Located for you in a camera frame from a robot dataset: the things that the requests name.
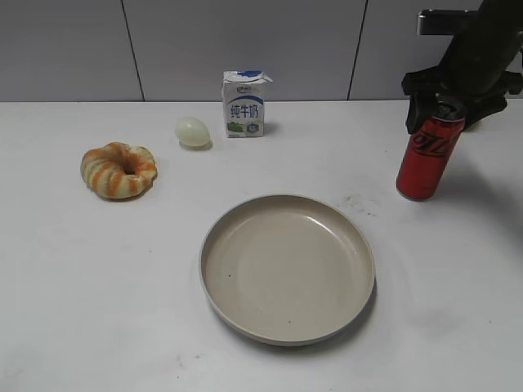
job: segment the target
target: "milk carton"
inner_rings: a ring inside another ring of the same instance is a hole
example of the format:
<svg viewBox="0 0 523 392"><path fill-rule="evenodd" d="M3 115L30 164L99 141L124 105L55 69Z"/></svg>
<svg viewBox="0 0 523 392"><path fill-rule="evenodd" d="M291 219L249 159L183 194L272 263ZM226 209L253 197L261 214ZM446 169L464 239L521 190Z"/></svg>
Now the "milk carton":
<svg viewBox="0 0 523 392"><path fill-rule="evenodd" d="M263 136L265 83L272 82L261 71L225 71L221 99L227 137Z"/></svg>

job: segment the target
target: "coca-cola can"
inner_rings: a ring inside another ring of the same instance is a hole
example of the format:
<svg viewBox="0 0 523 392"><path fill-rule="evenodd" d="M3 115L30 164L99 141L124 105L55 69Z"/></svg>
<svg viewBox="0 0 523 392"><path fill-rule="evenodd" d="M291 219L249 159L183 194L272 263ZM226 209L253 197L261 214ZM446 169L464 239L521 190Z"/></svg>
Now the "coca-cola can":
<svg viewBox="0 0 523 392"><path fill-rule="evenodd" d="M421 201L436 192L466 116L467 111L458 100L438 97L435 114L410 137L396 179L400 194Z"/></svg>

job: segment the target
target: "round dish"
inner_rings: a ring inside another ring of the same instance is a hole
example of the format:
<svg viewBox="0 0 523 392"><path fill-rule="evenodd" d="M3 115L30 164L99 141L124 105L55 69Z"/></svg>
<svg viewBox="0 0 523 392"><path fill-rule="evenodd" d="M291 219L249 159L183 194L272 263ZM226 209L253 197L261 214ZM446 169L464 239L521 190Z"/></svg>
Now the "round dish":
<svg viewBox="0 0 523 392"><path fill-rule="evenodd" d="M373 290L372 253L342 213L299 196L227 212L200 253L209 302L229 326L272 345L308 345L347 326Z"/></svg>

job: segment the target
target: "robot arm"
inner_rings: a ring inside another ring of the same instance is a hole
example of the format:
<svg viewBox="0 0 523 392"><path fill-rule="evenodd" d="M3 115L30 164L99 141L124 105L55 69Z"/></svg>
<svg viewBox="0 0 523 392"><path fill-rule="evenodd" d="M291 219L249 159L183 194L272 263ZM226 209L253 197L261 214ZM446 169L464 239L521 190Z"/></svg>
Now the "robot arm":
<svg viewBox="0 0 523 392"><path fill-rule="evenodd" d="M467 109L465 128L507 107L505 94L523 90L523 76L505 69L523 45L523 1L484 0L478 12L424 11L420 34L455 34L441 62L407 73L410 134L437 108L437 96L452 96Z"/></svg>

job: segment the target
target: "striped bread roll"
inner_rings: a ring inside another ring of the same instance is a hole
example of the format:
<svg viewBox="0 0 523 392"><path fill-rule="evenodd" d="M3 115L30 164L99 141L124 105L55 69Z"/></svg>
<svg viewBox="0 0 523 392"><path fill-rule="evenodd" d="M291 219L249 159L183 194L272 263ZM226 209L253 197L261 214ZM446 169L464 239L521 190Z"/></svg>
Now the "striped bread roll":
<svg viewBox="0 0 523 392"><path fill-rule="evenodd" d="M157 176L153 154L144 147L109 143L83 155L82 178L101 198L132 198L149 188Z"/></svg>

